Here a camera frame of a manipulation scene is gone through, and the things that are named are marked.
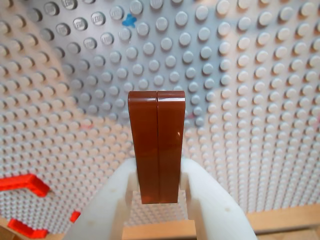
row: brown lego tile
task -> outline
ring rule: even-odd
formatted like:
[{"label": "brown lego tile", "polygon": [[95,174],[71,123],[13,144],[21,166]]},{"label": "brown lego tile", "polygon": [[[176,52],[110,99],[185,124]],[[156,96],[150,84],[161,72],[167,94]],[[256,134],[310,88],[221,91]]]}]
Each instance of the brown lego tile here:
[{"label": "brown lego tile", "polygon": [[157,92],[129,92],[128,108],[141,201],[159,203]]},{"label": "brown lego tile", "polygon": [[177,203],[186,98],[184,91],[157,92],[160,203]]}]

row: white plastic piece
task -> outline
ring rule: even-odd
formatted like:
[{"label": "white plastic piece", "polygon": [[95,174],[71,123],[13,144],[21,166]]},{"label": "white plastic piece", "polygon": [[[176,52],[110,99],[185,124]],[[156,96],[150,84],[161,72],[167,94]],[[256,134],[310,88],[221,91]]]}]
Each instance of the white plastic piece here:
[{"label": "white plastic piece", "polygon": [[137,165],[127,159],[94,196],[64,240],[121,240],[129,218],[133,191],[138,190]]},{"label": "white plastic piece", "polygon": [[191,159],[181,159],[180,188],[186,191],[188,218],[195,222],[197,239],[257,239],[235,200]]},{"label": "white plastic piece", "polygon": [[[180,188],[186,191],[188,218],[199,240],[257,240],[239,205],[194,160],[181,159]],[[133,191],[138,190],[137,165],[127,159],[94,196],[63,240],[121,240],[129,218]]]}]

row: wooden base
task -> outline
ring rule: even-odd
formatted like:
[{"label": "wooden base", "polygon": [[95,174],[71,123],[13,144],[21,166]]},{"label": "wooden base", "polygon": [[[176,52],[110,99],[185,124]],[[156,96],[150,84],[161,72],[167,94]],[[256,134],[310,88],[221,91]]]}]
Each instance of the wooden base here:
[{"label": "wooden base", "polygon": [[0,226],[0,240],[21,240],[18,235],[14,234],[12,231]]},{"label": "wooden base", "polygon": [[[257,234],[275,233],[297,229],[315,228],[320,226],[320,204],[305,205],[286,209],[248,213],[252,228]],[[7,227],[8,222],[0,218],[0,226]],[[29,238],[17,234],[22,240]],[[62,240],[63,234],[48,234],[45,240]],[[282,240],[281,235],[267,235],[260,240]],[[192,220],[170,221],[158,224],[145,224],[139,226],[124,227],[123,240],[155,240],[155,239],[195,239],[196,229]]]},{"label": "wooden base", "polygon": [[289,231],[258,236],[259,240],[319,240],[319,235],[314,229]]}]

